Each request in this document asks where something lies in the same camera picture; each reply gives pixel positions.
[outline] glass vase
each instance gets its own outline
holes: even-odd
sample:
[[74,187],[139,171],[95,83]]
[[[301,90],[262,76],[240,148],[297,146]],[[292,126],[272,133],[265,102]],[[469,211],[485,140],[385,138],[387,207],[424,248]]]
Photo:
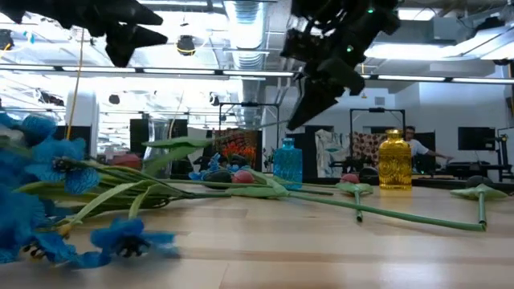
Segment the glass vase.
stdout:
[[282,148],[275,151],[273,160],[273,175],[285,181],[297,184],[285,185],[287,189],[299,189],[303,180],[302,150],[295,148],[295,140],[284,138]]
[[387,140],[378,148],[378,177],[380,189],[412,189],[412,157],[402,131],[386,131]]

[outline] blue vase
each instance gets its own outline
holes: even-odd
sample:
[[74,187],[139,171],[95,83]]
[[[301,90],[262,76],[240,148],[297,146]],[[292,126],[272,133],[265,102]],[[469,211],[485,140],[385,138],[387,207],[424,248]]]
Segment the blue vase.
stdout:
[[[295,149],[295,140],[282,139],[282,148],[277,149],[273,161],[273,175],[285,180],[301,183],[303,178],[302,150]],[[299,189],[301,184],[285,185],[287,189]]]

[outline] monitor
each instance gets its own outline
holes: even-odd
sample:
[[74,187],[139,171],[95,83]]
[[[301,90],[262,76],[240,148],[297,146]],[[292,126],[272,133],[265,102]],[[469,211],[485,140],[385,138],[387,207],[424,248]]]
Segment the monitor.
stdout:
[[460,127],[459,150],[494,151],[496,129],[495,128],[468,128]]

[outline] man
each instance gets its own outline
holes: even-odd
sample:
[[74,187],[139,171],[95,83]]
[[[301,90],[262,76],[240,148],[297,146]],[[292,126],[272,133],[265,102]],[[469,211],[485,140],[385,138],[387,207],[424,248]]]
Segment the man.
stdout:
[[416,128],[413,126],[405,127],[405,141],[410,145],[411,156],[415,157],[416,155],[429,155],[432,157],[441,157],[443,159],[452,160],[453,157],[444,156],[440,153],[433,152],[427,149],[423,144],[414,139],[414,134],[416,133]]

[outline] table surface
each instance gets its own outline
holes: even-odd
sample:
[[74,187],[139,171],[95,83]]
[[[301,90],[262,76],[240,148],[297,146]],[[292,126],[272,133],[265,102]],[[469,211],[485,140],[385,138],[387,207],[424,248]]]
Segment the table surface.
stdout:
[[[333,198],[351,201],[339,193]],[[461,222],[476,222],[478,213],[475,201],[440,189],[376,188],[362,202]],[[479,233],[367,213],[359,224],[353,210],[296,199],[178,201],[141,217],[148,230],[177,233],[180,259],[117,259],[82,271],[21,262],[0,266],[0,279],[6,289],[510,289],[513,213],[512,199],[489,202],[489,228]],[[70,241],[80,250],[91,249],[88,231],[106,226],[115,215],[84,223]]]

